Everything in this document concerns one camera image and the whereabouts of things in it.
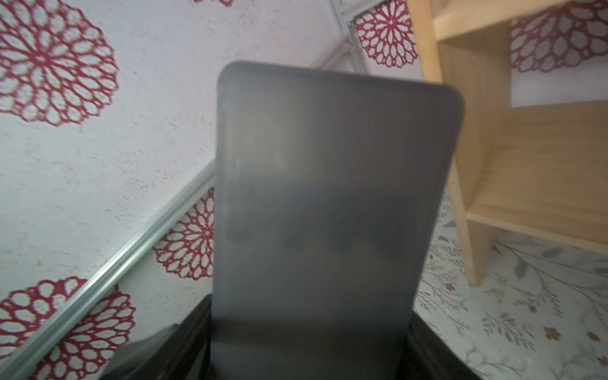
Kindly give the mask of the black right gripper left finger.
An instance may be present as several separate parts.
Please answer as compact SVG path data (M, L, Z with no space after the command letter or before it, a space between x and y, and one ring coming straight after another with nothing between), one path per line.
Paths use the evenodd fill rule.
M102 379L206 379L210 370L212 296L179 324L121 346Z

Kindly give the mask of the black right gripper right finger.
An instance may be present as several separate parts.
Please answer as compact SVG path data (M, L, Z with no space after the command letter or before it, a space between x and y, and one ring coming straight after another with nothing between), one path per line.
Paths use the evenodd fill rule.
M480 380L481 378L415 312L408 324L398 366L402 380Z

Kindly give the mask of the black pencil case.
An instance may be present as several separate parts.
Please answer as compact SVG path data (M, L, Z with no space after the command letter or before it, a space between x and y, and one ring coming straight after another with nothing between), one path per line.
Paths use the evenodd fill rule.
M216 378L399 379L463 114L448 85L223 69Z

